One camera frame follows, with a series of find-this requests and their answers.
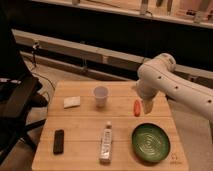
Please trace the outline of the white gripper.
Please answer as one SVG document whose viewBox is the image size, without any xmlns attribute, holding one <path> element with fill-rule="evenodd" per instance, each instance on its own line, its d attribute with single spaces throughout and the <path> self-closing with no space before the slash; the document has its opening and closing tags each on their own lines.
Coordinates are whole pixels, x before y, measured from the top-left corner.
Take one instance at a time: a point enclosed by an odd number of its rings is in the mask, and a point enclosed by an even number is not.
<svg viewBox="0 0 213 171">
<path fill-rule="evenodd" d="M 157 91 L 146 82 L 138 80 L 136 82 L 136 92 L 138 96 L 144 100 L 142 102 L 144 113 L 150 113 L 154 104 L 152 99 L 156 96 Z"/>
</svg>

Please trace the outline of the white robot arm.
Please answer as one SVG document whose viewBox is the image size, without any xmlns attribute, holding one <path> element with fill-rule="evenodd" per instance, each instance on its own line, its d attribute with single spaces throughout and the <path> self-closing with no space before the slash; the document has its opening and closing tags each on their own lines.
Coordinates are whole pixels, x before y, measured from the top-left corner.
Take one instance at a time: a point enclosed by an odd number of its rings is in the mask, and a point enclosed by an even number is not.
<svg viewBox="0 0 213 171">
<path fill-rule="evenodd" d="M 136 92 L 142 99 L 144 113 L 152 111 L 153 99 L 161 91 L 213 122 L 213 89 L 176 76 L 175 67 L 174 57 L 161 53 L 138 68 Z"/>
</svg>

